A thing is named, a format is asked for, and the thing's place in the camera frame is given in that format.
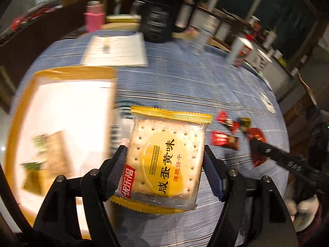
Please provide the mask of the white gloved right hand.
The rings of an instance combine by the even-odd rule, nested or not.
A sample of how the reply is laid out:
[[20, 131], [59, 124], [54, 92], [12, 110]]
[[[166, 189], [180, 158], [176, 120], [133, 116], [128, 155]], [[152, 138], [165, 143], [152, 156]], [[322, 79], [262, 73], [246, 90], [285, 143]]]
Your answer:
[[287, 185], [283, 199], [296, 233], [315, 231], [319, 228], [322, 210], [317, 195], [297, 202], [295, 180], [292, 180]]

